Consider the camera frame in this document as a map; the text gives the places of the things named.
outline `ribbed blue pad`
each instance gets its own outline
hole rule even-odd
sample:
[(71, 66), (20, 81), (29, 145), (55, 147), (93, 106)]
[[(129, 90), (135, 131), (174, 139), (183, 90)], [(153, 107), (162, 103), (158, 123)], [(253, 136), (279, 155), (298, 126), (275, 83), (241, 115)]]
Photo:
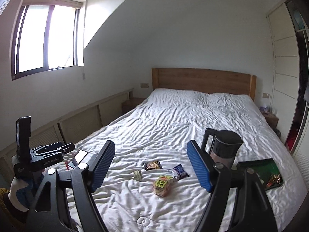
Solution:
[(187, 144), (187, 154), (195, 171), (197, 179), (200, 182), (200, 186), (205, 188), (207, 192), (211, 193), (214, 186), (210, 182), (209, 170), (205, 166), (203, 160), (201, 159), (200, 155), (196, 151), (191, 141), (189, 141)]
[(106, 148), (106, 151), (102, 159), (98, 162), (97, 167), (93, 172), (92, 191), (96, 191), (97, 188), (102, 186), (104, 178), (109, 170), (109, 167), (115, 156), (115, 143), (111, 142), (110, 146)]

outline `green tray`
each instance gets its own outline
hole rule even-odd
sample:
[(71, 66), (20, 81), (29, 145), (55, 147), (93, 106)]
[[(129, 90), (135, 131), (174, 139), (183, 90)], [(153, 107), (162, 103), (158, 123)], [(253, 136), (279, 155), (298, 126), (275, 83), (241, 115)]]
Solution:
[(261, 159), (253, 161), (242, 161), (237, 163), (237, 170), (245, 170), (247, 168), (252, 168), (260, 176), (260, 179), (264, 181), (262, 184), (265, 190), (269, 190), (275, 187), (280, 187), (283, 184), (283, 178), (281, 175), (281, 182), (279, 184), (275, 183), (270, 187), (267, 187), (267, 183), (272, 174), (280, 174), (280, 171), (273, 159)]

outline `window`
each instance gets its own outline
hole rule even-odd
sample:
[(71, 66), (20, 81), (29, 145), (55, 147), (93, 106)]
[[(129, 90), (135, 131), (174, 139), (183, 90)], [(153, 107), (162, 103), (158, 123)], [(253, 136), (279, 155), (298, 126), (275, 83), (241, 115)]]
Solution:
[(12, 44), (12, 80), (50, 69), (77, 66), (80, 3), (24, 0)]

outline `wrinkled duvet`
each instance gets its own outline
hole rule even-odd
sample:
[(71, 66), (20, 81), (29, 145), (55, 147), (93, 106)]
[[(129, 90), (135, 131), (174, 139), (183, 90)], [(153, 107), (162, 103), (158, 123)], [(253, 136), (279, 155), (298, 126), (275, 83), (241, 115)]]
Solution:
[[(197, 180), (186, 144), (201, 145), (205, 128), (237, 132), (244, 141), (239, 161), (273, 158), (285, 181), (267, 191), (279, 231), (293, 218), (306, 195), (302, 176), (287, 149), (247, 95), (205, 94), (156, 89), (136, 109), (76, 144), (76, 150), (98, 153), (107, 140), (116, 145), (114, 160), (101, 188), (93, 194), (109, 231), (193, 231), (209, 195)], [(66, 155), (70, 159), (76, 153)], [(143, 162), (160, 160), (162, 170), (145, 171)], [(153, 181), (182, 164), (190, 177), (174, 183), (167, 197), (152, 193)], [(64, 163), (58, 170), (65, 170)], [(141, 182), (133, 171), (142, 170)], [(228, 228), (236, 189), (231, 189), (220, 231)], [(72, 218), (79, 222), (72, 190), (67, 190)]]

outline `blue gripper pad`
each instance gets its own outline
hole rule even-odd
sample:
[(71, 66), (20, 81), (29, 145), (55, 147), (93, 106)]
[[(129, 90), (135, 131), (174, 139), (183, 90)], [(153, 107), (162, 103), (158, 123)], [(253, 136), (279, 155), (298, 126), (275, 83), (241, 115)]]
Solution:
[(202, 153), (202, 151), (195, 140), (189, 141), (187, 144), (187, 155), (190, 159), (194, 172), (200, 182), (200, 186), (205, 188), (207, 192), (211, 193), (214, 186), (210, 181), (210, 171), (208, 170), (205, 161), (201, 158), (200, 153)]
[(103, 146), (102, 150), (96, 156), (93, 166), (89, 169), (93, 173), (93, 182), (91, 185), (92, 193), (96, 191), (97, 188), (102, 186), (104, 178), (107, 174), (107, 171), (113, 161), (115, 156), (115, 143), (108, 140)]

